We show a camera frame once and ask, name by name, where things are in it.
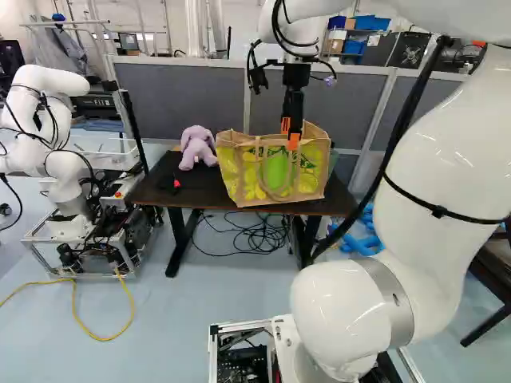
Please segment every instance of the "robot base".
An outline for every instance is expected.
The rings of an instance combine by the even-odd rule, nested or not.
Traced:
[[[269,383],[337,383],[327,376],[303,347],[291,315],[281,315],[262,321],[223,323],[209,326],[209,383],[223,383],[219,377],[221,355],[236,345],[251,341],[254,345],[266,342],[267,376],[254,377],[250,382]],[[405,347],[397,349],[410,381],[424,383]],[[360,383],[402,383],[390,357],[381,353],[376,366],[360,380]]]

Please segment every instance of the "yellow tote bag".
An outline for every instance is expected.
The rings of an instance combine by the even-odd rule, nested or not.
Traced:
[[[226,130],[216,135],[222,178],[238,207],[324,198],[330,146],[327,133],[307,121],[293,151],[287,150],[284,134]]]

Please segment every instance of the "yellow cable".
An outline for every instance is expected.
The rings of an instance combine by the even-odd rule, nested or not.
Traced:
[[[77,293],[77,282],[72,278],[60,278],[56,279],[54,281],[48,281],[48,282],[27,282],[23,283],[20,287],[18,287],[16,290],[14,290],[7,298],[5,298],[3,301],[0,302],[0,307],[2,307],[9,299],[11,299],[13,296],[15,296],[17,293],[19,293],[21,290],[23,290],[27,286],[32,285],[53,285],[54,283],[60,283],[60,282],[71,282],[73,284],[73,293],[71,295],[71,307],[73,309],[73,317],[74,320],[77,321],[78,325],[80,325],[81,329],[84,330],[92,339],[95,339],[99,342],[108,342],[112,341],[113,339],[119,337],[122,333],[124,333],[128,327],[131,326],[133,319],[135,318],[135,300],[133,299],[132,294],[129,292],[128,287],[126,286],[125,280],[121,277],[119,274],[119,270],[115,268],[115,274],[119,278],[119,281],[121,281],[122,289],[125,291],[126,295],[128,295],[129,299],[129,305],[131,308],[131,316],[128,320],[128,322],[122,327],[121,331],[119,331],[117,334],[108,337],[108,338],[100,338],[95,333],[93,333],[91,330],[87,328],[81,321],[80,317],[78,317],[77,314],[77,307],[76,307],[76,293]]]

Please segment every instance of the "circuit board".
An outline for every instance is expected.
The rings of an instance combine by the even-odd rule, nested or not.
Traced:
[[[267,347],[229,349],[218,356],[217,383],[268,383]]]

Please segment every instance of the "blue bin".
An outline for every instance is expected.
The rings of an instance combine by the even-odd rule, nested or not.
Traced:
[[[362,50],[365,50],[366,44],[365,41],[346,40],[343,53],[360,54]]]
[[[353,17],[355,22],[356,30],[372,30],[374,20],[376,17],[373,14],[368,14],[367,16],[355,16]]]
[[[388,30],[389,24],[389,18],[374,18],[373,30]]]
[[[344,28],[344,24],[346,23],[346,17],[344,16],[334,16],[333,18],[328,19],[328,29],[329,30],[341,30]]]
[[[389,28],[389,18],[377,18],[373,14],[367,16],[355,16],[355,29],[357,30],[387,30]]]

